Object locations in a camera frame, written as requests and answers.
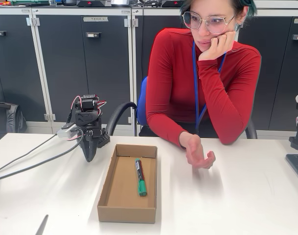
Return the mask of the person's right hand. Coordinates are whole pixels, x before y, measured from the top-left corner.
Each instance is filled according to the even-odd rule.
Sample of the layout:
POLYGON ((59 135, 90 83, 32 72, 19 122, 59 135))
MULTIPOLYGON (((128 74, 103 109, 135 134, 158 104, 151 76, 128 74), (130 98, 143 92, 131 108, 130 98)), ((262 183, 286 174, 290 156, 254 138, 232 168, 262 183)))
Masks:
POLYGON ((186 149, 186 158, 189 164, 194 168, 209 169, 216 160, 213 151, 204 155, 201 139, 196 134, 182 132, 179 136, 179 143, 186 149))

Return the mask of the person's left hand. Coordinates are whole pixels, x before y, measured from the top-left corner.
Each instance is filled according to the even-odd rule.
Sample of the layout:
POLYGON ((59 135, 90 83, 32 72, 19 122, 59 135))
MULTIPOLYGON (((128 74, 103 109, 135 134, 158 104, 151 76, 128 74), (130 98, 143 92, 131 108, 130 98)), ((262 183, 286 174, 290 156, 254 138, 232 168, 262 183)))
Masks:
POLYGON ((218 37, 211 39, 211 46, 208 50, 201 53, 199 61, 215 60, 228 51, 232 50, 236 32, 226 32, 218 37))

